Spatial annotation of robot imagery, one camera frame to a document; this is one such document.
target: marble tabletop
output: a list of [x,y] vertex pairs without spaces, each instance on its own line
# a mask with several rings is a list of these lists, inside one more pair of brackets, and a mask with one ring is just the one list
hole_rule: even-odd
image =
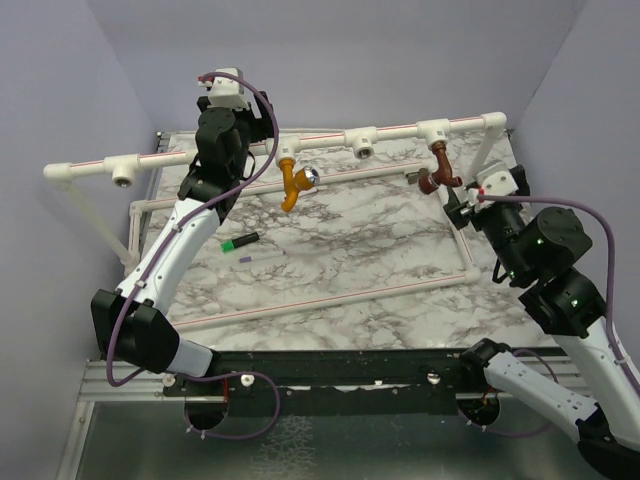
[[[448,154],[461,174],[473,159],[479,134],[453,136]],[[174,134],[169,151],[195,148],[193,134]],[[350,149],[303,152],[297,168],[321,174],[435,160],[420,140],[375,146],[356,159]],[[489,159],[515,163],[506,136]],[[258,157],[258,165],[265,157]],[[186,166],[165,168],[157,198],[175,196]],[[272,165],[259,182],[281,179]],[[321,186],[301,197],[289,214],[283,193],[240,198],[231,214],[196,255],[169,311],[172,322],[323,298],[370,288],[460,273],[463,264],[437,196],[425,196],[402,174]],[[170,209],[153,212],[145,251],[158,237]],[[220,243],[256,231],[260,241],[223,254]],[[521,293],[491,282],[495,255],[481,233],[465,229],[482,279],[369,302],[262,318],[237,325],[185,332],[218,350],[300,350],[466,347],[483,337],[514,346],[553,345],[517,300]],[[258,253],[285,255],[239,263]]]

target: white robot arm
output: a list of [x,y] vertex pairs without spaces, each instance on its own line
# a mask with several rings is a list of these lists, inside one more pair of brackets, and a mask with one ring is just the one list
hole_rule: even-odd
[[[537,374],[504,345],[485,339],[463,354],[486,382],[513,394],[551,420],[578,444],[583,457],[608,478],[631,478],[640,466],[640,374],[615,333],[611,319],[612,278],[607,304],[573,265],[592,246],[570,209],[548,207],[525,225],[522,202],[569,205],[606,220],[590,208],[559,199],[529,196],[520,166],[487,164],[467,186],[461,203],[450,191],[445,212],[457,228],[469,222],[483,231],[498,262],[493,280],[528,288],[520,297],[527,313],[572,359],[590,398]],[[610,250],[609,261],[614,255]],[[502,265],[505,274],[498,277]]]

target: copper faucet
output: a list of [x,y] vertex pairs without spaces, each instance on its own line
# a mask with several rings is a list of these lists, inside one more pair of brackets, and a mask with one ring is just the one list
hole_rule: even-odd
[[444,142],[435,142],[431,145],[431,151],[438,160],[438,170],[433,173],[425,173],[418,179],[420,191],[426,195],[435,192],[440,185],[447,187],[462,186],[462,179],[453,176],[451,164],[447,158],[447,145]]

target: orange faucet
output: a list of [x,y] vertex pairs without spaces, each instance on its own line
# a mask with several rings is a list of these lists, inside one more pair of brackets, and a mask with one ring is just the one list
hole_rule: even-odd
[[286,197],[282,202],[282,210],[290,212],[295,206],[298,195],[303,190],[311,190],[318,184],[320,175],[311,167],[304,167],[294,175],[293,166],[296,161],[293,158],[283,158],[280,160],[280,170],[282,170],[282,181],[284,183],[284,193]]

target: gray wall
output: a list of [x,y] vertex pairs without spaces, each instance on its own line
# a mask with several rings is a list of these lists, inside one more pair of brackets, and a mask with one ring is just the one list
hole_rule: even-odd
[[[83,0],[4,0],[0,45],[0,477],[53,478],[97,353],[89,302],[122,269],[42,168],[149,152],[155,135]],[[125,238],[146,187],[84,185]]]
[[158,130],[238,66],[284,126],[520,118],[585,0],[88,0]]
[[[638,275],[640,227],[640,3],[591,0],[540,85],[513,144],[533,191],[597,208],[616,233],[615,320],[640,362]],[[585,218],[596,247],[579,267],[600,287],[605,239]]]

